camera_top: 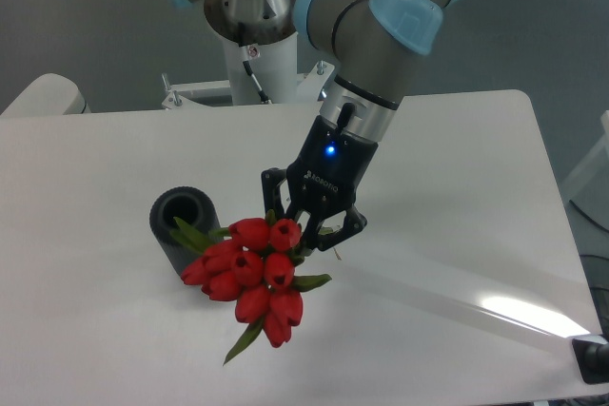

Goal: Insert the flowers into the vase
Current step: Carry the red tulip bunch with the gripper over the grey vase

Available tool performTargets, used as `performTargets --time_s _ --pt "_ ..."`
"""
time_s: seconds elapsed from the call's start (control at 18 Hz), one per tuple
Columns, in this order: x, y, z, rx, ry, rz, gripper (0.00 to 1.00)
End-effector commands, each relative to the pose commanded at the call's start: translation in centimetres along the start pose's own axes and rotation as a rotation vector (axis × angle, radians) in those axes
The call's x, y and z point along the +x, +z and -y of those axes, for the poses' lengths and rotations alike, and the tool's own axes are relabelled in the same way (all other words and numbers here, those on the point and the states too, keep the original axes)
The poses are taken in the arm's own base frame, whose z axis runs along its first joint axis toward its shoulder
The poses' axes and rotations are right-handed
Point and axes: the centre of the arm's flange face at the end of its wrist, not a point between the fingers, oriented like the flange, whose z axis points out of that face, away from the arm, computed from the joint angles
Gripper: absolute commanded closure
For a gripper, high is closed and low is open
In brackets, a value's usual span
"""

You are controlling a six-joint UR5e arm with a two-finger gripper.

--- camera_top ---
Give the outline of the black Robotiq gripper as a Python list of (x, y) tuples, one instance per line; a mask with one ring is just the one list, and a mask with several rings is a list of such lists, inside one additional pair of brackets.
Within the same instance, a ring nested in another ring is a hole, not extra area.
[[(294, 219), (303, 211), (309, 214), (301, 237), (301, 255), (326, 251), (366, 228), (366, 217), (352, 205), (377, 149), (376, 143), (339, 131), (318, 116), (296, 161), (288, 169), (272, 167), (261, 173), (265, 213), (273, 211), (277, 219)], [(290, 204), (285, 211), (281, 185), (286, 179)], [(343, 211), (343, 224), (337, 230), (324, 232), (325, 219)]]

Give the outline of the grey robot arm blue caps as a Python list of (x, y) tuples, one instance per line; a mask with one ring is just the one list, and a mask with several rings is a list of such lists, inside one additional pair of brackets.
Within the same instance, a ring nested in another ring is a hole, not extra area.
[[(326, 98), (297, 159), (262, 175), (265, 208), (279, 218), (308, 217), (305, 253), (360, 233), (356, 190), (413, 72), (432, 49), (446, 7), (459, 0), (172, 0), (202, 3), (221, 40), (235, 105)], [(296, 41), (338, 61), (324, 88), (299, 81)]]

